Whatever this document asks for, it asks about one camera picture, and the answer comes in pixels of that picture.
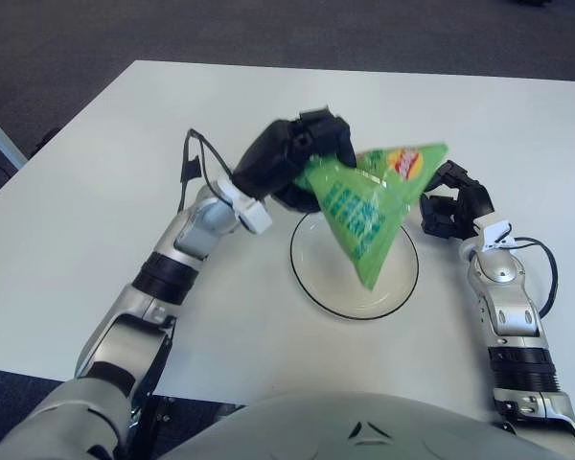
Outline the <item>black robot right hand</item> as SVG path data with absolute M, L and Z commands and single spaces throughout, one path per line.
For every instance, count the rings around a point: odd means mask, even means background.
M 457 197 L 430 194 L 442 185 L 457 190 Z M 473 222 L 495 210 L 487 189 L 451 160 L 432 176 L 420 195 L 419 205 L 423 231 L 442 239 L 474 237 Z

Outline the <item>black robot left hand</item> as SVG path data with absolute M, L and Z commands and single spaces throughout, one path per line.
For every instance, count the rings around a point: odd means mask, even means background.
M 350 126 L 327 108 L 273 121 L 233 170 L 232 183 L 258 200 L 272 196 L 291 211 L 317 213 L 315 195 L 296 184 L 314 156 L 333 157 L 348 168 L 357 165 Z

